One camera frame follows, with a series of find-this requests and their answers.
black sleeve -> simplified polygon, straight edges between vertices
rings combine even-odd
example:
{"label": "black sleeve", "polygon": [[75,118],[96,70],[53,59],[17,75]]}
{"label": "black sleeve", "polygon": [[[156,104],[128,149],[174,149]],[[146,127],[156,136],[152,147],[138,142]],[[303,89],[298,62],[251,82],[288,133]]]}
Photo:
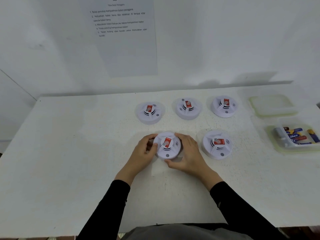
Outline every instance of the black sleeve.
{"label": "black sleeve", "polygon": [[234,231],[247,234],[254,240],[286,239],[276,227],[233,191],[226,182],[213,186],[210,195]]}
{"label": "black sleeve", "polygon": [[114,180],[81,230],[77,240],[116,240],[129,191],[130,186],[126,182]]}

white smoke detector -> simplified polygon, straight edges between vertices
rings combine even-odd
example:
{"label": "white smoke detector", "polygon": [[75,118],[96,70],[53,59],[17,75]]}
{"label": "white smoke detector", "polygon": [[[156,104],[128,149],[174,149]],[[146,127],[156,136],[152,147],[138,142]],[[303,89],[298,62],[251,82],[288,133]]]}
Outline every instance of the white smoke detector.
{"label": "white smoke detector", "polygon": [[161,159],[173,159],[181,150],[181,142],[172,132],[158,134],[153,143],[158,143],[157,156]]}
{"label": "white smoke detector", "polygon": [[202,104],[194,98],[182,98],[177,102],[176,113],[184,120],[193,120],[200,114]]}
{"label": "white smoke detector", "polygon": [[228,118],[235,114],[238,109],[238,103],[227,95],[215,97],[211,103],[211,110],[217,116]]}
{"label": "white smoke detector", "polygon": [[233,147],[230,136],[220,129],[206,133],[202,140],[202,146],[208,157],[218,160],[229,156]]}
{"label": "white smoke detector", "polygon": [[143,124],[152,125],[159,122],[162,111],[160,106],[157,106],[154,102],[148,102],[138,108],[137,117]]}

instruction sheet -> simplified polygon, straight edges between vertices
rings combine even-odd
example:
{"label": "instruction sheet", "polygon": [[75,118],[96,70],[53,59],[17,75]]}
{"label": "instruction sheet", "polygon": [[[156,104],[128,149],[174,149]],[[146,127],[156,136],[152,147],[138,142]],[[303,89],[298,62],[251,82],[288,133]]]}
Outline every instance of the instruction sheet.
{"label": "instruction sheet", "polygon": [[110,77],[157,75],[153,0],[78,0]]}

white table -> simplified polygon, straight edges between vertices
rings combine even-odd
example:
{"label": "white table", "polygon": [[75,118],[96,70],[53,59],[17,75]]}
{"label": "white table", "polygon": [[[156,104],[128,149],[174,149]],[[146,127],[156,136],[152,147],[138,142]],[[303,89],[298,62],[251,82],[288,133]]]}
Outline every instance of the white table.
{"label": "white table", "polygon": [[[254,127],[259,120],[242,97],[244,89],[40,98],[0,159],[0,237],[77,235],[144,135],[174,131],[201,142],[215,128],[229,132],[232,155],[221,161],[202,155],[242,198],[277,227],[319,225],[320,154],[282,155],[272,149]],[[231,118],[208,109],[212,98],[223,94],[239,102]],[[172,102],[181,97],[203,103],[195,120],[175,114]],[[145,101],[165,105],[155,125],[142,124],[134,114]],[[316,105],[301,113],[320,118]],[[225,220],[199,181],[155,159],[132,184],[120,232],[183,222]]]}

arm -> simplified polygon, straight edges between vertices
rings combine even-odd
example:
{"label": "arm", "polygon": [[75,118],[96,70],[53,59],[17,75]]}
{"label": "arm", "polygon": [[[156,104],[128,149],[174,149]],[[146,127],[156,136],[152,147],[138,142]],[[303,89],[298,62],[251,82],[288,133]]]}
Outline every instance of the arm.
{"label": "arm", "polygon": [[180,162],[165,160],[169,168],[197,177],[210,192],[228,225],[253,239],[285,239],[261,214],[244,201],[204,161],[198,143],[190,136],[175,134],[183,144],[185,155]]}
{"label": "arm", "polygon": [[157,134],[147,135],[138,142],[129,160],[118,172],[107,193],[81,230],[77,240],[117,239],[130,186],[135,176],[150,164],[157,152],[157,143],[152,144],[149,141],[156,136]]}

